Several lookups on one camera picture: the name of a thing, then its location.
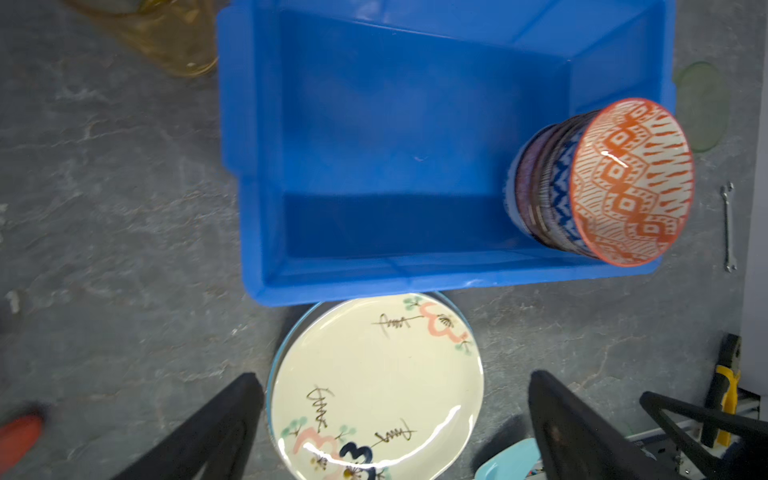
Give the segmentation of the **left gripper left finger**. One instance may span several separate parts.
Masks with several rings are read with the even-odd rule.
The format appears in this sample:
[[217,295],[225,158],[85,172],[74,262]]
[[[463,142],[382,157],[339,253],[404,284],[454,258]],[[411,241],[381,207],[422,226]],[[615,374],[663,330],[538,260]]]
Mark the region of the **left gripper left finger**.
[[263,388],[243,373],[118,479],[240,479],[264,407]]

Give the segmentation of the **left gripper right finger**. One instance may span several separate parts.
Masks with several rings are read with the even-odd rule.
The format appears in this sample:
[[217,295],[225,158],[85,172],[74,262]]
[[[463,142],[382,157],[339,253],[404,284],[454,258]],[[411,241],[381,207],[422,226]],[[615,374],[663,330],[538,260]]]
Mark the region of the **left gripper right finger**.
[[528,404],[549,479],[676,479],[552,374],[531,374]]

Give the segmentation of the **cream floral plate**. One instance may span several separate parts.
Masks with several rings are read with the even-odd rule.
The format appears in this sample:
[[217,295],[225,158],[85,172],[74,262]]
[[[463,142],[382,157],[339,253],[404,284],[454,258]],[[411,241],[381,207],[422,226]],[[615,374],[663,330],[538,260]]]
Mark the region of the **cream floral plate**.
[[439,292],[321,302],[278,349],[266,395],[296,479],[435,479],[472,435],[484,372],[468,321]]

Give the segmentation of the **orange patterned bowl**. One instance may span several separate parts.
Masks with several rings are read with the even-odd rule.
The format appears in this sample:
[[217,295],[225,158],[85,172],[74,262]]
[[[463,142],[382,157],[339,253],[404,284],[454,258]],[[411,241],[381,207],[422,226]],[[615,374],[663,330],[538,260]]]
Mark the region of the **orange patterned bowl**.
[[598,259],[617,267],[661,257],[685,227],[694,190],[682,128],[648,99],[599,111],[571,164],[569,201],[579,235]]

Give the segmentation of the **blue patterned bowl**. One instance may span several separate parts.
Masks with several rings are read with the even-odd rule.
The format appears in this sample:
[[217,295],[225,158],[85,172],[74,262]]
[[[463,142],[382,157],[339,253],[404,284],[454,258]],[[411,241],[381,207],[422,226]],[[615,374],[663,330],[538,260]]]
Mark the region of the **blue patterned bowl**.
[[547,171],[541,181],[540,201],[542,219],[549,228],[550,236],[557,240],[570,253],[596,259],[582,239],[576,227],[572,204],[571,173],[581,137],[585,133],[597,112],[586,114],[579,126],[574,126],[553,146],[547,158]]

